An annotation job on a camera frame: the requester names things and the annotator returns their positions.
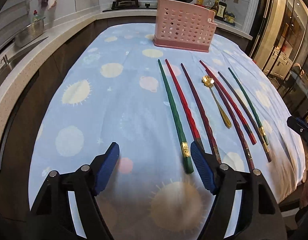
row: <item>patterned tablecloth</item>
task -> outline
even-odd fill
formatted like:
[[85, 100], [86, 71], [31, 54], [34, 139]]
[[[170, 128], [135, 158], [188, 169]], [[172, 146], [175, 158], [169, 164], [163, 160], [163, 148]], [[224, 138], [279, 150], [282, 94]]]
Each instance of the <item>patterned tablecloth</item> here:
[[[197, 238], [214, 197], [204, 189], [196, 168], [190, 175], [184, 173], [177, 132], [157, 63], [157, 59], [164, 63], [165, 58], [182, 87], [206, 152], [211, 152], [206, 132], [180, 63], [185, 65], [201, 98], [223, 163], [248, 172], [235, 128], [225, 127], [212, 94], [201, 83], [206, 72], [199, 60], [219, 78], [253, 130], [239, 102], [217, 74], [220, 71], [246, 103], [228, 71], [230, 67], [243, 83], [269, 140], [271, 163], [267, 162], [255, 131], [257, 144], [253, 146], [242, 128], [255, 167], [264, 174], [277, 201], [296, 188], [305, 168], [301, 139], [287, 127], [289, 111], [257, 65], [235, 43], [218, 35], [214, 36], [209, 53], [155, 47], [154, 29], [154, 24], [110, 27], [70, 69], [51, 100], [37, 135], [29, 177], [30, 206], [49, 171], [75, 171], [103, 154], [115, 141], [120, 147], [120, 159], [107, 188], [97, 196], [113, 237], [116, 240]], [[193, 137], [185, 112], [168, 68], [164, 69], [190, 144]], [[215, 88], [214, 92], [228, 115]], [[74, 194], [69, 196], [77, 232], [84, 236]], [[237, 192], [227, 236], [234, 232], [240, 199], [241, 192]]]

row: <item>gold spoon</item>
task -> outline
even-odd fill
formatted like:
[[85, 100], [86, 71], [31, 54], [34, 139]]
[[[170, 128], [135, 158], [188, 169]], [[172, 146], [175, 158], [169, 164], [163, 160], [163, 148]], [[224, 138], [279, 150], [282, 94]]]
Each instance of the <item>gold spoon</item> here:
[[204, 76], [202, 78], [202, 82], [204, 83], [204, 85], [206, 87], [208, 87], [210, 89], [210, 92], [212, 93], [213, 95], [213, 98], [217, 104], [217, 107], [219, 109], [219, 112], [220, 112], [220, 115], [222, 116], [222, 119], [224, 121], [224, 124], [226, 125], [226, 127], [229, 129], [230, 127], [232, 127], [232, 123], [231, 121], [229, 120], [228, 116], [226, 115], [225, 111], [222, 109], [221, 105], [219, 104], [219, 102], [217, 101], [216, 97], [215, 97], [215, 94], [212, 90], [212, 87], [214, 86], [214, 80], [212, 78], [210, 78], [209, 76]]

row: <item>metal screw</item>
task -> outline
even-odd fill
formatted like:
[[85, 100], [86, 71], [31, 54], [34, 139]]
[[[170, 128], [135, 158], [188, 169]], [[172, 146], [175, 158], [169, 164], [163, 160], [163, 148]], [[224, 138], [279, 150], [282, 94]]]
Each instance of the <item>metal screw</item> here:
[[50, 177], [55, 177], [57, 175], [57, 171], [50, 171]]
[[90, 169], [90, 166], [89, 165], [83, 165], [82, 167], [81, 167], [81, 170], [82, 171], [88, 171]]
[[259, 176], [261, 174], [261, 171], [259, 169], [254, 169], [253, 170], [253, 173], [256, 175], [256, 176]]
[[225, 164], [225, 163], [222, 163], [222, 164], [220, 164], [220, 169], [221, 170], [223, 170], [223, 171], [226, 171], [226, 170], [228, 170], [228, 165], [227, 164]]

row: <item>perforated plastic basket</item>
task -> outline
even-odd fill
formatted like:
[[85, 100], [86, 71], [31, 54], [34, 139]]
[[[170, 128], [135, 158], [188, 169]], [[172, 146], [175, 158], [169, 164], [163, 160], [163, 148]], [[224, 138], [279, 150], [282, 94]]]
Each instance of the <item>perforated plastic basket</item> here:
[[158, 0], [154, 44], [209, 52], [217, 24], [215, 13], [190, 3]]

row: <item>bottle label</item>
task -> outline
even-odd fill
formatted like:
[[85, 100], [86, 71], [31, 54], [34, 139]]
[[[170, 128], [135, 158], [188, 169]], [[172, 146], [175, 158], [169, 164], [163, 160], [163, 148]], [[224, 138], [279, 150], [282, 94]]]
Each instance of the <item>bottle label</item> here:
[[223, 18], [224, 17], [225, 8], [226, 8], [225, 6], [219, 5], [217, 16]]

